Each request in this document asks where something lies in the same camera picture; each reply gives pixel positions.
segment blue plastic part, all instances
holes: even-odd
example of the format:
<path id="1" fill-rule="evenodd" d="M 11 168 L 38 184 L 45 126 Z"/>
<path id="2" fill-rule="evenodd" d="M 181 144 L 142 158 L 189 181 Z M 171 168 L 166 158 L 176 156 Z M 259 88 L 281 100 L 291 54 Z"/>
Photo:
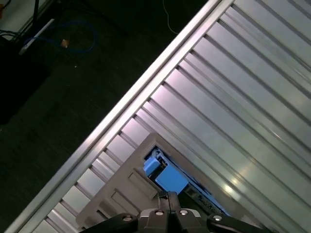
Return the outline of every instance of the blue plastic part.
<path id="1" fill-rule="evenodd" d="M 165 191 L 179 194 L 187 186 L 188 180 L 172 165 L 168 164 L 161 174 L 155 179 Z"/>
<path id="2" fill-rule="evenodd" d="M 160 166 L 160 162 L 155 157 L 147 159 L 144 163 L 144 171 L 146 172 L 146 175 L 150 176 L 158 166 Z"/>

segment white cable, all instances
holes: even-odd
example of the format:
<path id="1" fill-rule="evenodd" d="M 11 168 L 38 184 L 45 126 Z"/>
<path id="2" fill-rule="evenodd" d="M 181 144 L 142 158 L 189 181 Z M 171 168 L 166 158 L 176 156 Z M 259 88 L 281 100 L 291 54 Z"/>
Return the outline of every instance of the white cable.
<path id="1" fill-rule="evenodd" d="M 162 4 L 163 4 L 163 9 L 167 15 L 167 26 L 169 27 L 170 31 L 174 34 L 178 34 L 177 32 L 175 32 L 171 27 L 170 27 L 170 16 L 169 13 L 167 12 L 166 8 L 165 8 L 165 4 L 164 4 L 164 0 L 162 0 Z"/>

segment ribbed metal panel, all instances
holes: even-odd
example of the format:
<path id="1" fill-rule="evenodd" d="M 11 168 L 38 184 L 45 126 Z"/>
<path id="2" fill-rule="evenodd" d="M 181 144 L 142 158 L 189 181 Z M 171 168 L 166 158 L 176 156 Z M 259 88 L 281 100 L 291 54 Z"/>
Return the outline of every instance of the ribbed metal panel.
<path id="1" fill-rule="evenodd" d="M 157 132 L 267 227 L 311 233 L 305 1 L 236 0 L 155 89 L 35 232 L 75 232 L 72 218 Z"/>

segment wire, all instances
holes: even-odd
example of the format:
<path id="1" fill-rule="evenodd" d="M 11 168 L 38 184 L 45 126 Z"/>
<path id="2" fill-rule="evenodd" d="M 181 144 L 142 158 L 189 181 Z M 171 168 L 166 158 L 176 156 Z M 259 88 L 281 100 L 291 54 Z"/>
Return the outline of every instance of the wire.
<path id="1" fill-rule="evenodd" d="M 8 0 L 8 2 L 0 9 L 0 10 L 4 10 L 8 5 L 10 5 L 12 0 Z"/>
<path id="2" fill-rule="evenodd" d="M 164 0 L 162 0 L 162 4 L 163 4 L 163 9 L 166 13 L 166 16 L 167 16 L 167 26 L 169 27 L 170 31 L 174 34 L 178 34 L 177 32 L 175 32 L 171 26 L 170 26 L 170 16 L 169 16 L 169 13 L 167 12 L 166 8 L 165 8 L 165 3 L 164 3 Z"/>
<path id="3" fill-rule="evenodd" d="M 76 25 L 76 24 L 83 24 L 83 25 L 86 25 L 88 26 L 92 31 L 93 31 L 93 42 L 92 42 L 92 45 L 86 49 L 86 50 L 77 50 L 77 49 L 71 49 L 71 48 L 64 48 L 60 45 L 60 43 L 57 41 L 57 40 L 54 40 L 54 39 L 50 39 L 50 38 L 45 38 L 45 37 L 41 37 L 41 36 L 35 36 L 35 37 L 30 37 L 28 39 L 26 39 L 24 41 L 24 45 L 26 45 L 29 41 L 31 40 L 42 40 L 42 41 L 46 41 L 46 42 L 49 42 L 49 43 L 52 43 L 52 44 L 55 44 L 56 46 L 60 47 L 60 48 L 64 48 L 65 50 L 68 50 L 70 52 L 75 52 L 75 53 L 86 53 L 86 52 L 90 52 L 95 44 L 96 44 L 96 38 L 97 38 L 97 33 L 96 33 L 96 30 L 94 29 L 94 27 L 85 22 L 85 21 L 70 21 L 70 22 L 67 22 L 67 23 L 63 23 L 63 24 L 60 24 L 60 25 L 57 25 L 57 26 L 53 26 L 53 27 L 48 27 L 47 30 L 50 30 L 50 29 L 54 29 L 54 28 L 60 28 L 60 27 L 67 27 L 69 25 Z"/>

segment metal slat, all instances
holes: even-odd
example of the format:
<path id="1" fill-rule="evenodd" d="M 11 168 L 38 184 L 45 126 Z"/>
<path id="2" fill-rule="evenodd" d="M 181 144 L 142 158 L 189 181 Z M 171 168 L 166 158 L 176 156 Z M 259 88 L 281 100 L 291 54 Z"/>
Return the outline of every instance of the metal slat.
<path id="1" fill-rule="evenodd" d="M 79 231 L 64 219 L 56 210 L 52 210 L 48 214 L 48 218 L 57 225 L 64 233 L 78 233 Z"/>
<path id="2" fill-rule="evenodd" d="M 94 174 L 90 169 L 78 179 L 80 184 L 91 196 L 95 196 L 96 193 L 104 186 L 104 182 Z"/>
<path id="3" fill-rule="evenodd" d="M 107 146 L 115 156 L 124 162 L 133 153 L 134 148 L 131 147 L 123 138 L 117 135 Z"/>
<path id="4" fill-rule="evenodd" d="M 267 60 L 285 72 L 301 88 L 311 92 L 311 73 L 233 8 L 229 8 L 222 15 L 220 22 L 225 23 L 228 28 L 260 51 Z"/>
<path id="5" fill-rule="evenodd" d="M 234 92 L 216 73 L 197 60 L 192 54 L 189 54 L 186 60 L 187 62 L 181 62 L 180 66 L 187 75 L 210 91 L 226 106 L 228 111 L 240 117 L 311 178 L 311 156 L 307 151 L 295 144 L 285 132 L 268 119 L 264 120 L 265 116 L 261 115 L 260 112 L 254 112 L 252 116 L 250 107 L 253 106 L 243 98 L 237 99 L 235 96 L 240 97 L 239 94 Z"/>
<path id="6" fill-rule="evenodd" d="M 109 155 L 107 155 L 105 152 L 102 152 L 99 156 L 101 161 L 103 161 L 113 172 L 116 172 L 120 165 L 113 160 Z"/>
<path id="7" fill-rule="evenodd" d="M 149 135 L 149 132 L 133 118 L 122 129 L 122 132 L 128 135 L 137 145 L 142 143 Z"/>
<path id="8" fill-rule="evenodd" d="M 49 223 L 42 221 L 34 230 L 34 233 L 58 233 Z"/>
<path id="9" fill-rule="evenodd" d="M 300 57 L 309 67 L 311 66 L 311 46 L 299 37 L 299 35 L 295 34 L 254 0 L 236 0 L 234 4 L 267 30 L 280 43 L 290 49 L 297 57 Z"/>
<path id="10" fill-rule="evenodd" d="M 215 23 L 207 34 L 249 69 L 256 78 L 259 78 L 273 89 L 272 93 L 287 101 L 291 104 L 291 108 L 295 108 L 306 120 L 310 121 L 311 100 L 261 58 L 258 54 L 259 51 L 256 54 L 248 45 L 240 41 L 219 23 Z"/>
<path id="11" fill-rule="evenodd" d="M 93 167 L 96 168 L 96 170 L 100 173 L 99 177 L 105 182 L 108 181 L 114 174 L 114 172 L 105 163 L 103 163 L 101 159 L 96 159 L 93 162 Z"/>
<path id="12" fill-rule="evenodd" d="M 78 224 L 76 223 L 75 216 L 72 213 L 70 213 L 70 211 L 67 210 L 61 203 L 58 203 L 55 206 L 54 210 L 58 212 L 75 229 L 79 228 Z"/>
<path id="13" fill-rule="evenodd" d="M 287 130 L 293 133 L 307 147 L 310 146 L 310 126 L 295 115 L 282 102 L 276 99 L 267 89 L 256 82 L 244 69 L 234 63 L 225 53 L 214 44 L 202 39 L 194 48 L 204 59 L 221 72 L 225 78 L 239 88 L 242 94 L 258 104 L 263 110 L 262 114 L 269 114 Z"/>
<path id="14" fill-rule="evenodd" d="M 257 166 L 260 164 L 259 167 L 265 169 L 265 173 L 275 175 L 279 181 L 296 193 L 302 201 L 309 206 L 311 205 L 310 179 L 307 180 L 302 177 L 301 173 L 297 172 L 298 168 L 284 160 L 283 155 L 270 147 L 267 141 L 256 137 L 256 134 L 251 133 L 233 118 L 226 107 L 221 107 L 221 103 L 213 100 L 211 96 L 207 95 L 207 92 L 200 90 L 177 70 L 167 78 L 166 82 L 241 146 L 248 153 L 250 162 Z"/>
<path id="15" fill-rule="evenodd" d="M 288 1 L 283 1 L 282 4 L 271 0 L 262 0 L 262 2 L 311 40 L 311 20 L 301 11 L 296 9 Z"/>
<path id="16" fill-rule="evenodd" d="M 76 212 L 79 213 L 89 202 L 89 199 L 75 186 L 63 197 L 63 200 Z"/>

